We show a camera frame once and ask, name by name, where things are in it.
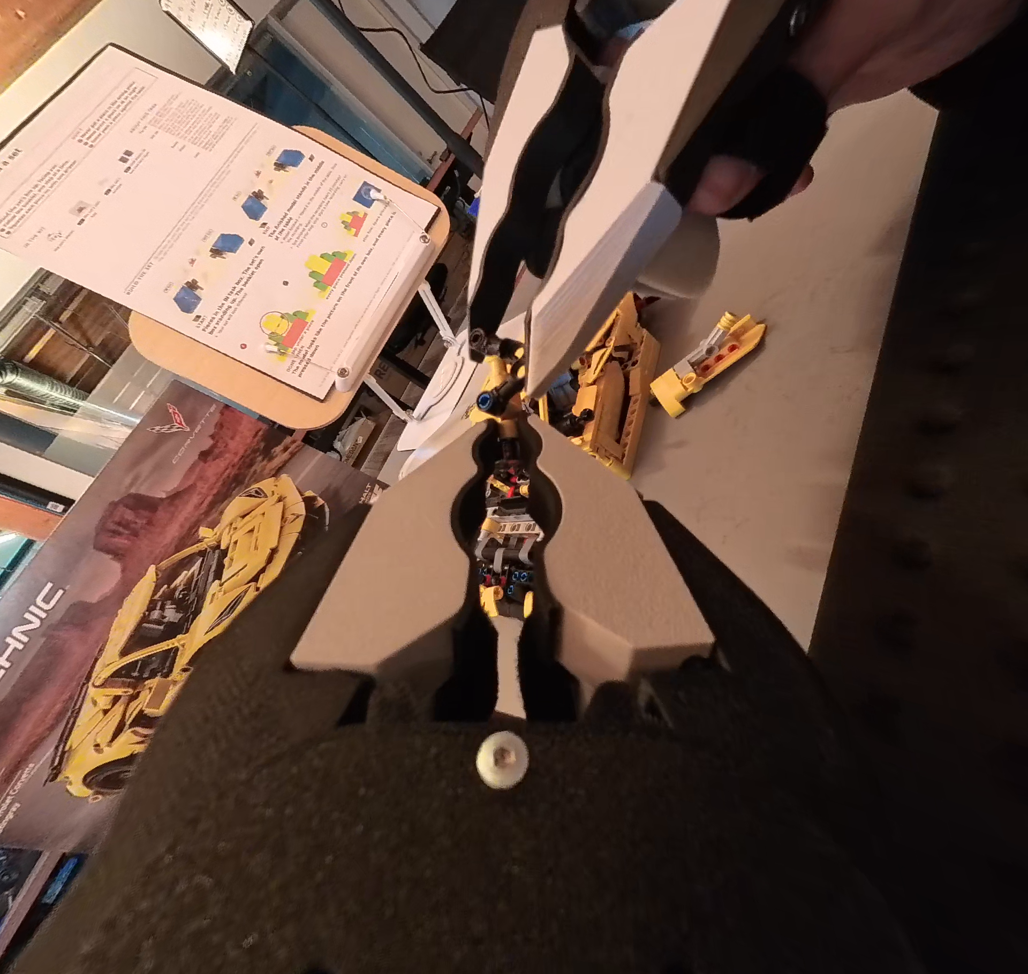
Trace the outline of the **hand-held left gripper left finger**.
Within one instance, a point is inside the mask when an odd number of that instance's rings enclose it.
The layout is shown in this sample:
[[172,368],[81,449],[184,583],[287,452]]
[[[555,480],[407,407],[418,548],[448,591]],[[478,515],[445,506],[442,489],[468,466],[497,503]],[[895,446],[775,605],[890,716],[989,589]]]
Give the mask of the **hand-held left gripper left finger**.
[[495,629],[479,602],[474,540],[498,457],[494,422],[457,439],[386,490],[291,655],[299,671],[398,684],[443,721],[495,710]]

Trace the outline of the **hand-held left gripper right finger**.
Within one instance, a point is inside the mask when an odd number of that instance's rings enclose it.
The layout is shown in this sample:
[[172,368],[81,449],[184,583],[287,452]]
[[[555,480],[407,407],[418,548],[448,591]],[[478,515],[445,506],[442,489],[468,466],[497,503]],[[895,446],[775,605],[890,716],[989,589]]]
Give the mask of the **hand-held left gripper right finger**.
[[517,645],[526,719],[574,721],[601,685],[708,658],[713,633],[636,489],[549,425],[517,428],[542,533]]

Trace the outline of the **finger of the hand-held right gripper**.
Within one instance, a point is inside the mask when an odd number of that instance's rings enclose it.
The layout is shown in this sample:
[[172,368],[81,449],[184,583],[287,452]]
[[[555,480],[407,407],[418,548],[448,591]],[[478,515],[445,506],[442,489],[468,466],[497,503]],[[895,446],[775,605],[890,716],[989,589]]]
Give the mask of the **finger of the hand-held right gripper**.
[[538,397],[627,291],[695,299],[712,283],[714,218],[687,213],[658,166],[733,0],[677,0],[631,42],[602,98],[602,138],[528,312],[524,388]]
[[598,330],[624,253],[624,192],[603,158],[623,56],[620,36],[593,63],[565,28],[533,32],[485,163],[470,349],[498,332],[522,267],[539,279],[525,305],[528,355],[575,356]]

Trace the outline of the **small yellow brick assembly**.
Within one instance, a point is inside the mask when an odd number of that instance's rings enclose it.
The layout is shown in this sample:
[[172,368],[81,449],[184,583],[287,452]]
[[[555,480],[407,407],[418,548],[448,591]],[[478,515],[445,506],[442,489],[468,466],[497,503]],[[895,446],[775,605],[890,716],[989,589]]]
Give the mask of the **small yellow brick assembly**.
[[528,453],[518,419],[528,414],[523,392],[523,345],[475,336],[484,350],[486,378],[468,418],[495,426],[498,453],[488,461],[485,516],[474,549],[480,604],[490,618],[526,620],[533,614],[533,556],[544,535],[533,519]]

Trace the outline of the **grey desk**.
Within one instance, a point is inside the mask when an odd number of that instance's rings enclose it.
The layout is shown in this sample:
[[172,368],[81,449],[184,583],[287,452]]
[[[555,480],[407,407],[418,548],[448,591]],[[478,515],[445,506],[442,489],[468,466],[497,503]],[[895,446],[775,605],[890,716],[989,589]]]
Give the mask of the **grey desk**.
[[712,285],[645,317],[661,369],[725,311],[762,347],[678,419],[649,409],[633,481],[810,644],[937,115],[911,94],[833,116],[813,183],[722,222]]

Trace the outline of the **person's right hand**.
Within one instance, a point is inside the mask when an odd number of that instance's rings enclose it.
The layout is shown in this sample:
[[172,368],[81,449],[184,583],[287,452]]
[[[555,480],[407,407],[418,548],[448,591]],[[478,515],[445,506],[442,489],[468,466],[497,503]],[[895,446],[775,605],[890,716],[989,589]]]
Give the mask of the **person's right hand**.
[[1025,0],[830,0],[790,56],[828,114],[910,91],[1005,30]]

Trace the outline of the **black monitor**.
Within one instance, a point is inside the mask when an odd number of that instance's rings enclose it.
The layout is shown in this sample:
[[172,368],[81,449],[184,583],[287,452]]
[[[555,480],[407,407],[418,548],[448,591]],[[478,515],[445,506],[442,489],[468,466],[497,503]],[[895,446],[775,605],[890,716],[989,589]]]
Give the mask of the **black monitor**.
[[456,0],[421,53],[451,80],[495,104],[504,64],[528,0]]

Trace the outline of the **yellow black brick subassembly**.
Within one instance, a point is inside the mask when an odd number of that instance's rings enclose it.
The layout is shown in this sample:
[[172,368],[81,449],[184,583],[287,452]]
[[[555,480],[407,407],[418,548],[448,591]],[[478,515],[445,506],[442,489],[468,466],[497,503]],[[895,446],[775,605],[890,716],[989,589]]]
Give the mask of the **yellow black brick subassembly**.
[[661,346],[629,292],[538,404],[542,420],[622,479],[636,466]]

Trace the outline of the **white board stand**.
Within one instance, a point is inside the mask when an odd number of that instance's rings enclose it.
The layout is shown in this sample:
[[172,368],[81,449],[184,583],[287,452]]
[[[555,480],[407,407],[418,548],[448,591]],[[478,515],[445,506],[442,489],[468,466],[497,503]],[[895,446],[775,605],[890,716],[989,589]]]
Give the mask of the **white board stand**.
[[354,393],[353,410],[338,432],[333,448],[354,469],[394,480],[384,471],[395,453],[409,459],[453,414],[472,407],[485,369],[465,353],[466,288],[466,279],[445,262],[430,267],[424,290]]

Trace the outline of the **toy car set box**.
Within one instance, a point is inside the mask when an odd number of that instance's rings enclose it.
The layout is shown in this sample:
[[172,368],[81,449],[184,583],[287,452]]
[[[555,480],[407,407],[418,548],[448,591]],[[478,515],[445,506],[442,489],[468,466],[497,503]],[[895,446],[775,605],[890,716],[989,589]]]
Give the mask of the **toy car set box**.
[[2,594],[2,935],[70,878],[200,653],[382,484],[178,381]]

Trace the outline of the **yellow brick wing piece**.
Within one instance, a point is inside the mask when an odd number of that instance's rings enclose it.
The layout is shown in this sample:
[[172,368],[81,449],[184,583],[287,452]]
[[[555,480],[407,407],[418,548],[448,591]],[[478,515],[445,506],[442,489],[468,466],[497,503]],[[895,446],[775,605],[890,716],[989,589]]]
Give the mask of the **yellow brick wing piece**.
[[685,414],[687,400],[752,354],[766,332],[767,325],[751,315],[726,311],[702,342],[649,384],[649,402],[673,418]]

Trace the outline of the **printed instruction sheet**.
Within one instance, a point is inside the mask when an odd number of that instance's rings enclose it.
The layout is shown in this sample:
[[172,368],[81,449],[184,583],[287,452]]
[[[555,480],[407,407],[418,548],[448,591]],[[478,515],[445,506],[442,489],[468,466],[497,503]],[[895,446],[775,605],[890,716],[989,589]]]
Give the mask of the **printed instruction sheet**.
[[315,401],[366,371],[437,199],[110,44],[2,140],[2,248]]

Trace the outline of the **white notice sheet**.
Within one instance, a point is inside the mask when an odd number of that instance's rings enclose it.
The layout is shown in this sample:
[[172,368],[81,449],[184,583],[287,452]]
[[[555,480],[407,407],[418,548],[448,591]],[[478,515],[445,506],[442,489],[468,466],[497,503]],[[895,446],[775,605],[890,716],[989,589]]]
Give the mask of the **white notice sheet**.
[[186,31],[208,55],[238,73],[256,21],[233,0],[158,0],[161,12]]

